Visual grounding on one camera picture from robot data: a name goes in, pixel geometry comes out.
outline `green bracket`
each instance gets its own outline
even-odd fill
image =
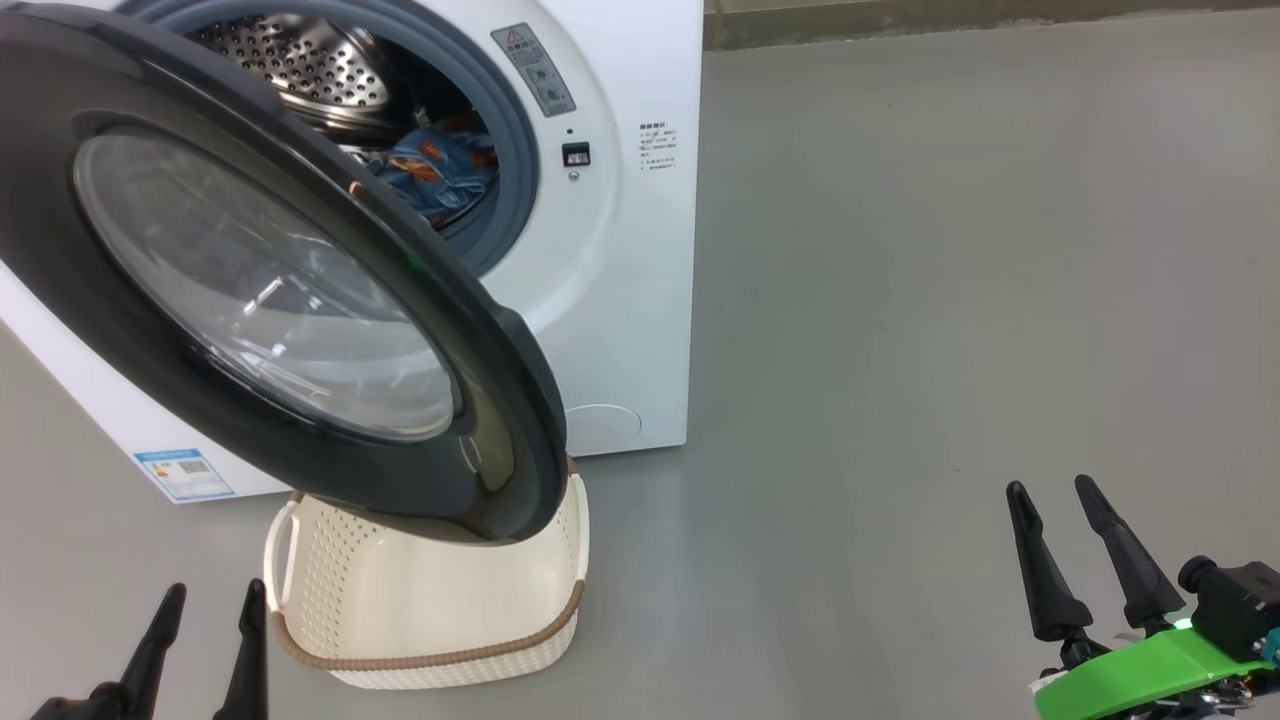
[[[1172,629],[1089,660],[1036,693],[1043,720],[1097,720],[1222,678],[1274,667],[1236,662],[1193,628]]]

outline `blue and white sticker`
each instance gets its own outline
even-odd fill
[[[138,462],[174,502],[193,502],[215,497],[232,497],[236,491],[198,450],[166,450],[134,452]]]

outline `warning label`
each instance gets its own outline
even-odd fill
[[[538,106],[543,109],[544,115],[550,118],[577,109],[577,105],[573,104],[573,96],[570,95],[568,87],[564,85],[564,78],[561,77],[556,63],[552,61],[547,49],[543,47],[541,41],[538,40],[527,23],[499,28],[489,35],[507,54],[511,64],[520,70],[529,91],[538,99]]]
[[[676,128],[667,123],[640,124],[640,169],[666,170],[676,167]]]
[[[133,457],[174,502],[236,495],[198,450],[136,452]]]

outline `door glass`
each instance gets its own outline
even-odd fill
[[[106,247],[223,365],[303,414],[389,441],[443,432],[451,374],[330,238],[193,150],[95,137],[74,184]]]

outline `laundry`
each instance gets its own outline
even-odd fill
[[[479,201],[498,177],[493,140],[475,127],[458,117],[415,129],[369,169],[439,228]]]

